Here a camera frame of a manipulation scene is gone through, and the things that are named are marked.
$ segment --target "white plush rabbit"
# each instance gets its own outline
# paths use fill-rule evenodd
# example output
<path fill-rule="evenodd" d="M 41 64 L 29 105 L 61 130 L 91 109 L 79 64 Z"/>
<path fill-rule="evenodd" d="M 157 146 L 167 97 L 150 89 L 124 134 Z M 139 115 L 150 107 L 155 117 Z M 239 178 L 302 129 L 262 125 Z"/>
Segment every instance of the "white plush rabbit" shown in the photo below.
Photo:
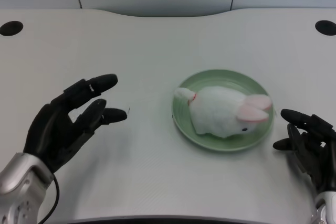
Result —
<path fill-rule="evenodd" d="M 267 95 L 245 95 L 224 87 L 206 87 L 197 93 L 178 88 L 175 96 L 188 100 L 197 134 L 211 133 L 219 137 L 253 131 L 258 123 L 268 120 L 264 110 L 272 105 Z"/>

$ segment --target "white table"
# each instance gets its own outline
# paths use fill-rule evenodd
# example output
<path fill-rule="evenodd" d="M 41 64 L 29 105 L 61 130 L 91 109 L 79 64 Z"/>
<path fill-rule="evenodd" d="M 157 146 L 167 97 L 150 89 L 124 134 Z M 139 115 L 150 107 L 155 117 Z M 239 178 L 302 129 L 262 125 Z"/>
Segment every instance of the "white table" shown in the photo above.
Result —
<path fill-rule="evenodd" d="M 81 78 L 116 73 L 102 97 L 129 118 L 102 127 L 56 176 L 50 218 L 74 221 L 131 215 L 192 215 L 300 224 L 312 196 L 285 155 L 283 108 L 336 123 L 336 36 L 315 23 L 336 9 L 245 9 L 208 17 L 141 18 L 99 10 L 0 10 L 0 169 L 22 151 L 39 111 Z M 204 150 L 182 137 L 171 116 L 173 90 L 186 77 L 224 68 L 257 80 L 278 116 L 271 136 L 235 154 Z M 72 114 L 75 117 L 80 111 Z M 54 202 L 48 189 L 40 211 Z"/>

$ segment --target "robotic hand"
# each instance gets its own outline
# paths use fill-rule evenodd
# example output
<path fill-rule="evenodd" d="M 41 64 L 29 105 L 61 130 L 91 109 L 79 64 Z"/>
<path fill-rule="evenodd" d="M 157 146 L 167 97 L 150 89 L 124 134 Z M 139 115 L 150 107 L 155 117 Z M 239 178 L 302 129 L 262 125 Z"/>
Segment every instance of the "robotic hand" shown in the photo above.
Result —
<path fill-rule="evenodd" d="M 74 123 L 68 114 L 117 82 L 114 74 L 82 79 L 42 107 L 29 128 L 23 153 L 15 154 L 0 173 L 1 224 L 36 224 L 46 190 L 55 180 L 55 204 L 40 223 L 52 214 L 59 198 L 54 172 L 72 159 L 99 126 L 127 118 L 122 110 L 106 109 L 103 99 L 90 104 Z"/>
<path fill-rule="evenodd" d="M 280 151 L 292 151 L 301 171 L 307 172 L 318 192 L 311 224 L 336 224 L 336 132 L 316 115 L 282 110 L 289 122 L 289 137 L 274 143 Z"/>

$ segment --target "pink inner ear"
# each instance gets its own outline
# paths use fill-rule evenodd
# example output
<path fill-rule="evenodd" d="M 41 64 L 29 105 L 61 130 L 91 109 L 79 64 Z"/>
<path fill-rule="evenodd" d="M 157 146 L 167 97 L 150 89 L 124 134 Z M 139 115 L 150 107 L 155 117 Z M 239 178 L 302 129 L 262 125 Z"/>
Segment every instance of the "pink inner ear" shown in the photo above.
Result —
<path fill-rule="evenodd" d="M 238 109 L 237 118 L 244 122 L 261 123 L 267 121 L 268 114 L 251 105 L 243 104 Z"/>
<path fill-rule="evenodd" d="M 245 99 L 245 104 L 251 105 L 255 108 L 266 110 L 272 106 L 271 98 L 264 94 L 249 95 Z"/>

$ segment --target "silver robotic wrist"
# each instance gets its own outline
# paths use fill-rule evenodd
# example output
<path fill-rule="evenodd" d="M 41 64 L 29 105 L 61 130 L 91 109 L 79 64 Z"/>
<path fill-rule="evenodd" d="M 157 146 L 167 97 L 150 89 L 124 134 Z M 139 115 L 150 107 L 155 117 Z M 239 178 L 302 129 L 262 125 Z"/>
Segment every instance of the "silver robotic wrist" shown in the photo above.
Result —
<path fill-rule="evenodd" d="M 53 174 L 40 159 L 16 153 L 0 173 L 2 224 L 36 224 L 39 208 L 53 180 Z"/>

